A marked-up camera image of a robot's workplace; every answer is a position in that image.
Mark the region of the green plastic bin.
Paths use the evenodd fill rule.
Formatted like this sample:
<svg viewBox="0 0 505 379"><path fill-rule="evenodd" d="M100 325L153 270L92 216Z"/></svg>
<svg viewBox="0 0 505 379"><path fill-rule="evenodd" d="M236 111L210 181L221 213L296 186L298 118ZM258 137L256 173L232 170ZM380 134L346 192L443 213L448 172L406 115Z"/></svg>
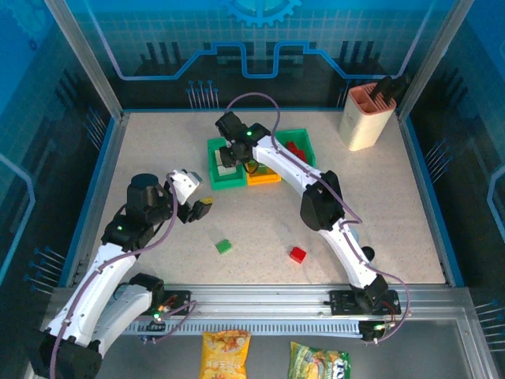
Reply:
<svg viewBox="0 0 505 379"><path fill-rule="evenodd" d="M237 187L247 186L245 170L243 166L235 167L228 174L220 174L216 152L221 147L225 147L226 142L223 137L210 139L207 142L208 147L208 173L210 177L211 188L213 190L228 190Z"/></svg>
<svg viewBox="0 0 505 379"><path fill-rule="evenodd" d="M306 129L288 129L277 131L275 138L285 148L287 141L293 141L299 150L303 150L305 152L307 164L312 167L316 166L316 155L313 151L309 133Z"/></svg>

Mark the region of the yellow plastic bin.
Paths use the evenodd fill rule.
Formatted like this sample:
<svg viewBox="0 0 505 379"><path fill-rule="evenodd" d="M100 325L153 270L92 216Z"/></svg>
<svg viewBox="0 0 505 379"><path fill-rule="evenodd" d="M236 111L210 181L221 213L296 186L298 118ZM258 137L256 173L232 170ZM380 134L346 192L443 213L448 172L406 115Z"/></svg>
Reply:
<svg viewBox="0 0 505 379"><path fill-rule="evenodd" d="M282 177L277 173L276 175L268 175L268 176L255 175L255 172L260 164L262 163L257 163L256 161L249 161L244 165L246 181L248 186L272 184L280 182L282 180Z"/></svg>

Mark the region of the small lit circuit board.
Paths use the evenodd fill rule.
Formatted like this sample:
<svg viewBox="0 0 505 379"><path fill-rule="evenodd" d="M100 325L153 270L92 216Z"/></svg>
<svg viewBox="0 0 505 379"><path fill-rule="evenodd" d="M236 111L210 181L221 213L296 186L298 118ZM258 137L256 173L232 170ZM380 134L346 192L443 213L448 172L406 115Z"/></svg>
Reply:
<svg viewBox="0 0 505 379"><path fill-rule="evenodd" d="M359 321L359 333L361 339L366 343L376 343L384 338L386 331L394 328L396 323L393 321Z"/></svg>
<svg viewBox="0 0 505 379"><path fill-rule="evenodd" d="M172 305L169 303L163 303L153 309L152 317L155 321L160 322L170 311L172 310Z"/></svg>

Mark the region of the beige utensil holder pink rim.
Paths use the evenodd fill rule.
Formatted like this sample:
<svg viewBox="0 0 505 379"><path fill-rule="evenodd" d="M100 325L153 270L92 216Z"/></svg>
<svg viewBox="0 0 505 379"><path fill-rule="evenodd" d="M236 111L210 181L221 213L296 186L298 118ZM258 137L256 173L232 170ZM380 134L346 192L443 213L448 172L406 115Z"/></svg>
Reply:
<svg viewBox="0 0 505 379"><path fill-rule="evenodd" d="M386 105L382 93L372 99L375 87L376 83L363 84L347 93L338 132L351 152L372 147L396 108L394 99Z"/></svg>

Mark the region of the yellow chips bag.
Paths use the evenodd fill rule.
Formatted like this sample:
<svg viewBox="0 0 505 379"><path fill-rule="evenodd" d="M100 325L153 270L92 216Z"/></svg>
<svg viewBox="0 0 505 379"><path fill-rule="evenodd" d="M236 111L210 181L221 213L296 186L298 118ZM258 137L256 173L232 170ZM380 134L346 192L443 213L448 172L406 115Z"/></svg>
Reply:
<svg viewBox="0 0 505 379"><path fill-rule="evenodd" d="M204 332L199 379L247 379L251 337L244 330Z"/></svg>

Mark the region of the green chips bag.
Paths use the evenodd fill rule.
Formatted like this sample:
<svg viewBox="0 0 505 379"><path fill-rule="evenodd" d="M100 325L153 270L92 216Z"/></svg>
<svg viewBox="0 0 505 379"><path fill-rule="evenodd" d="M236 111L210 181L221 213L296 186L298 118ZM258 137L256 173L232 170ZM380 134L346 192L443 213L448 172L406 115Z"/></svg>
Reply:
<svg viewBox="0 0 505 379"><path fill-rule="evenodd" d="M350 375L348 353L290 343L287 379L350 379Z"/></svg>

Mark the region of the blue table edge rail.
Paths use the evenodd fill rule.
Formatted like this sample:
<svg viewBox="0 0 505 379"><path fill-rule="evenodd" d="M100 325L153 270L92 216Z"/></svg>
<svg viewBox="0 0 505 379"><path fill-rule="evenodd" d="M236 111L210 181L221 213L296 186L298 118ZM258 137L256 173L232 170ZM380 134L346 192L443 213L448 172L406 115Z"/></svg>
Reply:
<svg viewBox="0 0 505 379"><path fill-rule="evenodd" d="M97 186L97 182L99 179L99 174L100 171L102 170L103 166L103 161L105 159L105 155L107 153L108 149L108 144L110 142L112 133L114 132L114 128L116 125L116 121L111 119L107 125L106 128L106 134L103 140L103 145L99 150L98 158L95 163L95 168L92 173L92 177L88 186L88 191L86 193L86 197L84 199L83 206L80 211L79 218L77 220L77 225L73 233L73 237L71 240L71 243L69 245L69 250L66 255L65 263L63 265L62 273L60 275L59 281L58 281L58 287L67 287L69 285L69 281L71 280L73 268L74 268L74 263L76 261L79 261L78 258L78 246L81 240L81 235L83 233L83 230L85 229L85 222L86 219L88 218L88 213L90 206L92 204L92 198L93 195L95 194L95 188Z"/></svg>
<svg viewBox="0 0 505 379"><path fill-rule="evenodd" d="M410 118L399 122L399 128L413 170L421 203L428 221L432 240L446 283L451 287L464 287L465 282L458 266L457 257L451 243L447 226L443 219L432 180L428 174L421 146Z"/></svg>

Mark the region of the aluminium frame rail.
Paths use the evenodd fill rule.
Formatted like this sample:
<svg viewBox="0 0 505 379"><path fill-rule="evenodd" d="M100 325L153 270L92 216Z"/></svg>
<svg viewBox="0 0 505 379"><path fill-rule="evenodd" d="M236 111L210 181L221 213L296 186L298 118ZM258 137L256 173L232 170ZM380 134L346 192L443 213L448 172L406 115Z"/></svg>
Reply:
<svg viewBox="0 0 505 379"><path fill-rule="evenodd" d="M168 285L190 291L196 302L192 320L329 320L330 291L346 285ZM409 286L408 321L476 317L469 290L438 284Z"/></svg>

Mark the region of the aluminium frame post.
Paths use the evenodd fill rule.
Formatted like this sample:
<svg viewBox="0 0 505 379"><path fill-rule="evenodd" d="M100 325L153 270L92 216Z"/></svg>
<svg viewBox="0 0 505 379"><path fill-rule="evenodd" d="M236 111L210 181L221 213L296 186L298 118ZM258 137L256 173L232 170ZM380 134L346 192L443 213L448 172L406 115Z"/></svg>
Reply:
<svg viewBox="0 0 505 379"><path fill-rule="evenodd" d="M110 116L116 122L122 122L125 119L125 112L66 1L43 1L109 111Z"/></svg>
<svg viewBox="0 0 505 379"><path fill-rule="evenodd" d="M413 110L474 2L475 0L454 0L398 108L400 122L404 122Z"/></svg>

